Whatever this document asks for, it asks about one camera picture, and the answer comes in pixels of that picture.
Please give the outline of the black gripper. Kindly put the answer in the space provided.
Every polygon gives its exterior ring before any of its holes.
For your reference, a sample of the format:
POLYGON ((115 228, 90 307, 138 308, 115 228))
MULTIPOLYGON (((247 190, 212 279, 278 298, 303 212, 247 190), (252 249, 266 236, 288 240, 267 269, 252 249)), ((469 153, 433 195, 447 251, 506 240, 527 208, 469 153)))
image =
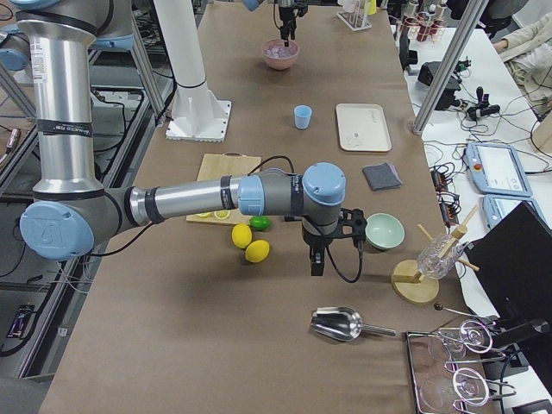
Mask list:
POLYGON ((302 218, 302 237, 310 246, 310 275, 323 276, 325 248, 332 240, 308 216, 302 218))
POLYGON ((280 38, 285 47, 290 46, 290 41, 295 40, 297 17, 303 17, 307 13, 305 0, 278 0, 279 19, 282 25, 279 27, 280 38))

